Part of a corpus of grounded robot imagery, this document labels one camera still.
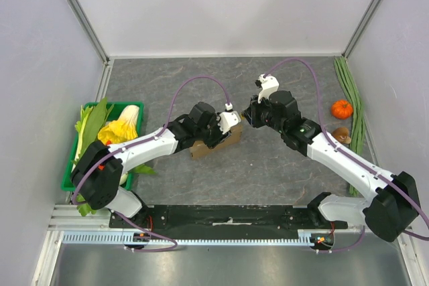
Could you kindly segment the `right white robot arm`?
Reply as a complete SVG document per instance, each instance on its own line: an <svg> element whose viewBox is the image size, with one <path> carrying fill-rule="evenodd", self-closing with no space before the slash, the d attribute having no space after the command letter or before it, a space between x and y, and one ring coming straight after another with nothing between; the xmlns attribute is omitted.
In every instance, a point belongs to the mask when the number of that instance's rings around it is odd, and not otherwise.
<svg viewBox="0 0 429 286"><path fill-rule="evenodd" d="M420 200L415 179L394 174L363 159L324 134L320 125L302 117L290 92L253 95L243 117L254 128L269 127L292 150L325 165L358 189L357 200L323 193L307 211L308 223L322 228L330 221L365 225L384 241L393 242L418 217Z"/></svg>

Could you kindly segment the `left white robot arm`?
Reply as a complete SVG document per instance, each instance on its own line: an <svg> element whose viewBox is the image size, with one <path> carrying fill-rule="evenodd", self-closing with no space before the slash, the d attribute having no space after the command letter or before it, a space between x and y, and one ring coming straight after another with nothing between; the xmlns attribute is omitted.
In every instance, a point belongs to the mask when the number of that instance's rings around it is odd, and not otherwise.
<svg viewBox="0 0 429 286"><path fill-rule="evenodd" d="M121 176L153 159L189 149L197 141L213 149L231 135L231 129L240 121L239 113L233 109L218 113L209 104L199 102L188 114L149 135L112 145L96 140L71 174L75 191L83 199L81 204L92 210L120 212L131 227L142 227L147 220L145 205L133 192L121 187Z"/></svg>

